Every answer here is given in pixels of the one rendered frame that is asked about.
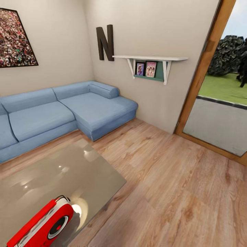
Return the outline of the radio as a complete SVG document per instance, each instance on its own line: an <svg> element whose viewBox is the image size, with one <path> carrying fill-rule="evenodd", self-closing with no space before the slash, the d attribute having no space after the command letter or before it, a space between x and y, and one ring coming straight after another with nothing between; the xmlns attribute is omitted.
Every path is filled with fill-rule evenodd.
<svg viewBox="0 0 247 247"><path fill-rule="evenodd" d="M70 199L63 195L50 201L15 236L6 247L50 247L73 217Z"/></svg>

